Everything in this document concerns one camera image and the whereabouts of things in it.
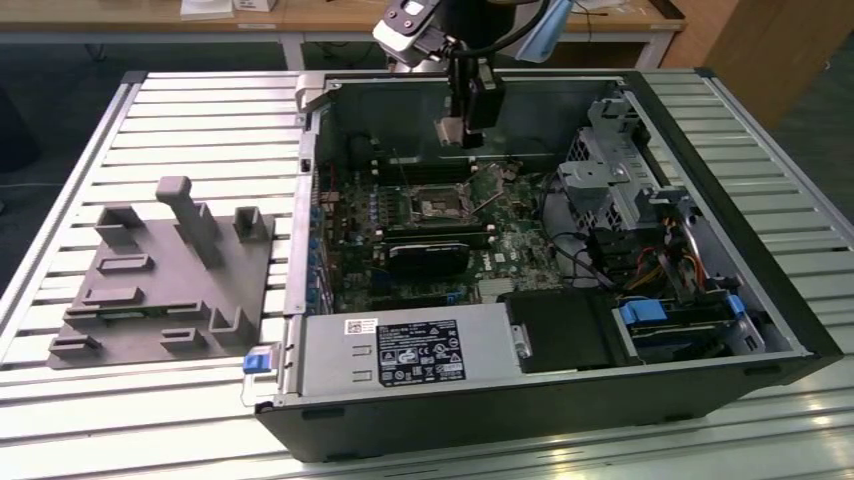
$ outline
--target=motherboard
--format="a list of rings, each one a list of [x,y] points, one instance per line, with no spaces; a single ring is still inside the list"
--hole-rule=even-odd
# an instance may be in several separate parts
[[[424,169],[387,158],[344,185],[325,182],[335,312],[493,303],[560,287],[536,215],[543,178],[511,159]]]

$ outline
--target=blue latch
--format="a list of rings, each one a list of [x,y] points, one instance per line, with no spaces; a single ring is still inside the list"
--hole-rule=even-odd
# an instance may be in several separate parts
[[[247,375],[267,373],[271,371],[271,363],[269,353],[249,353],[243,358],[243,373]]]
[[[740,317],[747,312],[744,303],[742,302],[742,299],[738,295],[730,295],[728,297],[726,297],[726,303],[730,304],[730,308],[732,309],[735,317]]]
[[[619,314],[625,325],[667,320],[664,307],[658,300],[631,300],[619,308]]]

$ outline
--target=power supply label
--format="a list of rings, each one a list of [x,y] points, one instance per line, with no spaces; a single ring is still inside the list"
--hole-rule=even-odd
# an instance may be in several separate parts
[[[377,325],[376,346],[383,387],[465,380],[456,320]]]

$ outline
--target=table leg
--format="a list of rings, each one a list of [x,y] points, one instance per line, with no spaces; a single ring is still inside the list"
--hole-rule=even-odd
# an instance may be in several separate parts
[[[637,57],[635,68],[650,69],[659,67],[664,54],[667,53],[667,48],[670,47],[672,35],[674,32],[656,32],[652,34],[652,39],[644,45],[640,56]]]
[[[279,36],[288,70],[305,70],[305,58],[303,57],[304,41],[305,36],[301,32],[283,33]]]

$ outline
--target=aluminum slotted table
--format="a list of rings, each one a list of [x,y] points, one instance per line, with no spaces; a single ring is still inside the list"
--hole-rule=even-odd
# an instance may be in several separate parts
[[[276,216],[261,343],[283,335],[301,128],[297,73],[128,74],[0,302],[0,476],[772,478],[854,468],[854,359],[706,418],[341,464],[301,464],[252,417],[241,358],[53,371],[48,345],[100,237],[101,206],[165,218],[161,175],[214,215]],[[644,72],[846,354],[854,230],[714,78]],[[676,173],[659,155],[662,168]],[[252,386],[271,394],[272,378]]]

